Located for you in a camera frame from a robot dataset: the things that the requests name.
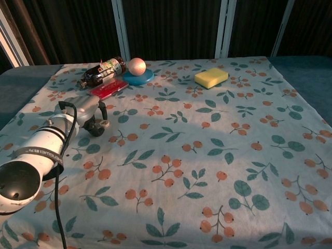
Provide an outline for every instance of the blue plate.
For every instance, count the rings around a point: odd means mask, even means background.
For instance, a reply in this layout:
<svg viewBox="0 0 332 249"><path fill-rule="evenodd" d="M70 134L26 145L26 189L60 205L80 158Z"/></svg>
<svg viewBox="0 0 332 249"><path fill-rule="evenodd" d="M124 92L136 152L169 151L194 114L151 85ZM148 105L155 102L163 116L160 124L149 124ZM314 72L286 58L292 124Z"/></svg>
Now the blue plate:
<svg viewBox="0 0 332 249"><path fill-rule="evenodd" d="M130 85L134 86L146 84L153 80L154 77L155 75L150 69L145 70L144 74L140 76L132 75L129 71L125 72L122 76L124 81L127 81Z"/></svg>

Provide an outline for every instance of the brown bottle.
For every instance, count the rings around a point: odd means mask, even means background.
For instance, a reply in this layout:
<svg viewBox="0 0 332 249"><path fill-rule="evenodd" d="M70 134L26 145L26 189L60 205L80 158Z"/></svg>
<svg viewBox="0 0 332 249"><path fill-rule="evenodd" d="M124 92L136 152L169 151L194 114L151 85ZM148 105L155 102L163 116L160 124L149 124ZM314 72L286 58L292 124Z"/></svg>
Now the brown bottle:
<svg viewBox="0 0 332 249"><path fill-rule="evenodd" d="M121 57L114 57L87 70L79 85L82 89L88 86L96 87L115 76L121 75L126 71L126 68L126 63Z"/></svg>

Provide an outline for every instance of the tablecloth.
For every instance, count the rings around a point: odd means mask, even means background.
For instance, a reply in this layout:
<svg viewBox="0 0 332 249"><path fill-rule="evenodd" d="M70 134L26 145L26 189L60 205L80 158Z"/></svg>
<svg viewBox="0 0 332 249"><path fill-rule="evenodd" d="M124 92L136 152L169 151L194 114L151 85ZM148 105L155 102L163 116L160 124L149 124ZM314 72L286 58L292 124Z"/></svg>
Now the tablecloth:
<svg viewBox="0 0 332 249"><path fill-rule="evenodd" d="M332 242L332 128L264 57L147 61L155 79L105 103L101 137L65 153L69 248L321 248ZM0 134L0 163L95 64L65 65ZM206 90L195 73L229 79ZM54 182L2 226L4 248L60 247Z"/></svg>

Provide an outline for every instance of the bottle label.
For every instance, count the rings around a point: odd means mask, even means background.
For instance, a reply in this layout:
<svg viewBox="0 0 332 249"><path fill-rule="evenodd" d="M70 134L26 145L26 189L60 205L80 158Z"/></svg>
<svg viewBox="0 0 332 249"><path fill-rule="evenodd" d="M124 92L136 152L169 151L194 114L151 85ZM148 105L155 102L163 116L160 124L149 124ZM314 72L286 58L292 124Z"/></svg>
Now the bottle label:
<svg viewBox="0 0 332 249"><path fill-rule="evenodd" d="M100 63L98 71L103 77L103 81L105 81L121 74L122 69L120 63L116 59L110 59Z"/></svg>

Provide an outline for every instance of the black cable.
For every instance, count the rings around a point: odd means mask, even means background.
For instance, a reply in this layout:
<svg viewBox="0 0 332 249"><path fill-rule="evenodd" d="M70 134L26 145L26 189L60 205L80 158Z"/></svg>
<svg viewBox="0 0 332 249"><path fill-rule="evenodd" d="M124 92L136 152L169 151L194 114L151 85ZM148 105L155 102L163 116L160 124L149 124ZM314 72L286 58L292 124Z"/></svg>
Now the black cable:
<svg viewBox="0 0 332 249"><path fill-rule="evenodd" d="M68 134L68 138L66 140L66 142L63 144L63 147L61 149L61 152L60 152L60 155L63 156L65 150L67 149L67 146L68 146L68 143L69 143L69 140L71 139L72 137L72 134L74 132L74 129L75 129L75 124L76 124L76 119L77 119L77 109L76 109L76 106L72 103L69 103L69 102L64 102L64 101L59 101L59 106L60 106L60 109L64 109L66 106L69 106L71 108L74 109L74 120L73 120L73 124L72 124L72 127L71 127L71 130ZM57 173L56 173L56 186L55 186L55 192L54 192L54 204L56 206L56 217L57 217L57 222L58 222L58 226L59 226L59 230L60 230L60 235L61 235L61 240L62 240L62 245L63 245L63 249L67 249L67 245L66 245L66 238L65 238L65 235L64 235L64 231L63 231L63 227L62 227L62 224L61 224L61 219L60 219L60 213L59 213L59 206L58 206L58 192L59 192L59 166L57 165Z"/></svg>

